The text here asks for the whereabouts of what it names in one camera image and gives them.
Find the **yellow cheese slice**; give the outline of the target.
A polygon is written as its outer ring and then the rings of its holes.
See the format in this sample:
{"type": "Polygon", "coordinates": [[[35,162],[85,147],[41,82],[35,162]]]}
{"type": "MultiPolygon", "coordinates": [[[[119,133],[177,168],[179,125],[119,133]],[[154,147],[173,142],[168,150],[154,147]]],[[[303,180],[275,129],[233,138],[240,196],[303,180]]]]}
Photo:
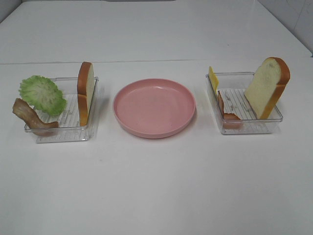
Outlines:
{"type": "Polygon", "coordinates": [[[211,66],[209,67],[208,76],[209,76],[209,80],[210,80],[211,85],[212,85],[212,89],[215,92],[215,95],[218,95],[217,88],[219,85],[219,80],[218,80],[218,78],[217,78],[216,74],[214,73],[213,68],[211,66]]]}

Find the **reddish bacon strip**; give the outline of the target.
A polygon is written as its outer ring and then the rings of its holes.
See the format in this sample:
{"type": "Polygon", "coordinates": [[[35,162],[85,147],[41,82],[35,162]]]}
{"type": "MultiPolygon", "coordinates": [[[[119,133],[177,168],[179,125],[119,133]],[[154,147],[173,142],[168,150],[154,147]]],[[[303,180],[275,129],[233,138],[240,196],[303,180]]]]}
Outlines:
{"type": "Polygon", "coordinates": [[[241,119],[234,113],[224,112],[224,101],[220,91],[218,91],[218,105],[223,119],[224,129],[240,129],[242,127],[241,119]]]}

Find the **toast bread slice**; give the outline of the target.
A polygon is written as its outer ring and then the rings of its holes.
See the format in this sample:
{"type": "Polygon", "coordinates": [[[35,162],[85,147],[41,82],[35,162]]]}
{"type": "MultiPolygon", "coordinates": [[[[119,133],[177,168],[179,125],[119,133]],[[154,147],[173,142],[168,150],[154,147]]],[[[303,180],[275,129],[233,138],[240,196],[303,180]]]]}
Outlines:
{"type": "Polygon", "coordinates": [[[94,86],[93,65],[90,62],[83,62],[79,70],[77,81],[80,126],[85,126],[88,122],[94,86]]]}
{"type": "Polygon", "coordinates": [[[263,61],[244,94],[258,119],[267,119],[290,80],[287,64],[278,57],[263,61]]]}

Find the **green lettuce leaf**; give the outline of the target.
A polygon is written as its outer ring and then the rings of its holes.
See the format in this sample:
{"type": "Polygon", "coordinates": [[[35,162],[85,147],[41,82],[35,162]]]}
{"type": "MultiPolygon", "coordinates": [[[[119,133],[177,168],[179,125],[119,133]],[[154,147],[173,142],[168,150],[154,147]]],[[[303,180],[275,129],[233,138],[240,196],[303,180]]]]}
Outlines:
{"type": "Polygon", "coordinates": [[[50,78],[44,76],[33,75],[23,79],[19,92],[21,98],[29,105],[50,116],[60,115],[67,104],[63,92],[50,78]]]}

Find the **brown bacon strip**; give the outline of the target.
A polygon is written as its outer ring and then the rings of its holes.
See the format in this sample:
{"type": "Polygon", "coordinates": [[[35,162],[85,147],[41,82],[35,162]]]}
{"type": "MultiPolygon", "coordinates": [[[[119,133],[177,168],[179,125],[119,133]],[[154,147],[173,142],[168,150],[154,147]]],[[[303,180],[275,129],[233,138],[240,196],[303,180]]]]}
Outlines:
{"type": "Polygon", "coordinates": [[[27,104],[26,101],[16,98],[12,112],[22,119],[26,125],[31,129],[44,129],[43,131],[35,131],[34,134],[37,136],[52,136],[55,134],[54,131],[47,131],[51,128],[59,128],[59,123],[57,121],[44,123],[37,113],[27,104]]]}

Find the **pink round plate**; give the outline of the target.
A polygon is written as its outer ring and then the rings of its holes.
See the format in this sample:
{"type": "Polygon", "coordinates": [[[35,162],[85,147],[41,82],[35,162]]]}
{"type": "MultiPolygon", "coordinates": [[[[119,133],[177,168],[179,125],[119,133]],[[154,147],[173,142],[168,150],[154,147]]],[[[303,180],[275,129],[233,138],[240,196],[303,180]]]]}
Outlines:
{"type": "Polygon", "coordinates": [[[122,88],[112,107],[124,130],[138,137],[160,139],[179,133],[190,123],[196,102],[180,83],[153,78],[122,88]]]}

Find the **right clear plastic tray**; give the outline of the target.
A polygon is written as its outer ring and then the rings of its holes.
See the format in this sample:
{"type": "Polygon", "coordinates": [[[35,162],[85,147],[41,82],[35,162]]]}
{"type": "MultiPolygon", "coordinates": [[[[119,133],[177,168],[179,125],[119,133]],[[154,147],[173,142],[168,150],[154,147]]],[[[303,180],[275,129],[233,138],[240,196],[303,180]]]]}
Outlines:
{"type": "Polygon", "coordinates": [[[253,79],[253,72],[222,72],[216,73],[219,80],[217,91],[224,101],[224,112],[234,113],[241,119],[240,129],[224,129],[218,95],[212,89],[208,74],[206,75],[207,93],[211,102],[216,122],[224,135],[268,134],[273,133],[276,126],[283,120],[277,107],[274,107],[267,119],[258,119],[247,101],[244,92],[253,79]]]}

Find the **clear plastic tray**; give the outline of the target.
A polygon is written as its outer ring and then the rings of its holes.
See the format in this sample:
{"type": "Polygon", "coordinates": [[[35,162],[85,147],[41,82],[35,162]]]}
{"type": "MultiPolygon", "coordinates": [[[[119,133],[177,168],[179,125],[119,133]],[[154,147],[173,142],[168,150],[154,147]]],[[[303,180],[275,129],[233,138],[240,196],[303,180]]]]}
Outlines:
{"type": "Polygon", "coordinates": [[[24,131],[30,133],[36,143],[87,141],[94,135],[98,126],[98,116],[96,114],[98,77],[94,77],[94,91],[89,111],[89,120],[85,126],[80,125],[77,80],[77,77],[52,78],[58,89],[63,92],[63,98],[67,101],[67,105],[64,111],[58,116],[50,116],[40,110],[36,111],[43,122],[50,123],[57,121],[59,123],[59,128],[52,128],[50,130],[32,129],[25,125],[24,131]]]}
{"type": "Polygon", "coordinates": [[[207,93],[211,102],[216,122],[224,135],[268,134],[273,133],[276,126],[283,120],[277,107],[274,107],[267,119],[258,119],[247,101],[244,92],[253,79],[253,72],[222,72],[216,73],[219,80],[217,91],[224,101],[224,112],[234,113],[241,119],[240,129],[224,129],[218,95],[212,89],[208,74],[206,75],[207,93]]]}

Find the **left clear plastic tray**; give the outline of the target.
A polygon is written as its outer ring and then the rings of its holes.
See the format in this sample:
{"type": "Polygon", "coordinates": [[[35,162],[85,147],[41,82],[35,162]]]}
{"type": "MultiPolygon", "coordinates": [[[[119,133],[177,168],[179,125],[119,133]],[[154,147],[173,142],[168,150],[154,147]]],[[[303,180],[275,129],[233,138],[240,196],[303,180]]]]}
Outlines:
{"type": "Polygon", "coordinates": [[[43,122],[50,123],[57,121],[59,123],[59,128],[52,128],[50,130],[32,129],[25,125],[24,131],[30,133],[36,143],[87,141],[94,135],[98,126],[98,116],[96,114],[98,77],[94,77],[94,91],[89,111],[89,120],[85,126],[80,125],[77,80],[77,77],[52,78],[58,89],[63,92],[63,98],[67,101],[67,105],[64,111],[58,116],[50,116],[40,110],[36,111],[43,122]]]}

